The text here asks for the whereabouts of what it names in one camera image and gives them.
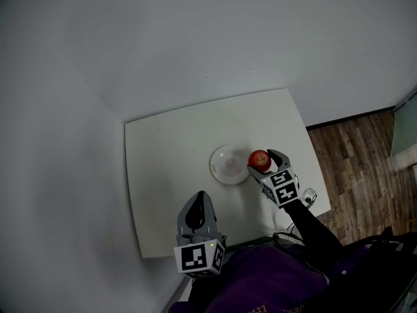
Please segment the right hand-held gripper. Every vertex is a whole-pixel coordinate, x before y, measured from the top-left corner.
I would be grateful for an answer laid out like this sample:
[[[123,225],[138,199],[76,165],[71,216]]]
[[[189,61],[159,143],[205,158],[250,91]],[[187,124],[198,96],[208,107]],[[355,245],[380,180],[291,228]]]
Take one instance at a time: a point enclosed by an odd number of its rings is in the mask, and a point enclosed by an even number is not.
[[[248,172],[258,182],[270,200],[279,208],[299,199],[299,182],[291,167],[289,157],[277,150],[268,149],[267,153],[277,166],[278,172],[261,172],[247,165]]]

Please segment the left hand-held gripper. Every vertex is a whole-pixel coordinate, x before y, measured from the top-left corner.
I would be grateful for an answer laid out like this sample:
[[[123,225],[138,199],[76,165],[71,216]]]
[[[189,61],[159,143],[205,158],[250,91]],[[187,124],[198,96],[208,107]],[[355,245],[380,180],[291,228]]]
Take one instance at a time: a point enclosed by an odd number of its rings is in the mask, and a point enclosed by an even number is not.
[[[184,205],[177,217],[179,234],[195,233],[196,230],[210,233],[216,231],[216,215],[212,200],[201,190]],[[218,239],[199,239],[174,248],[177,269],[188,278],[205,278],[220,274],[225,247]]]

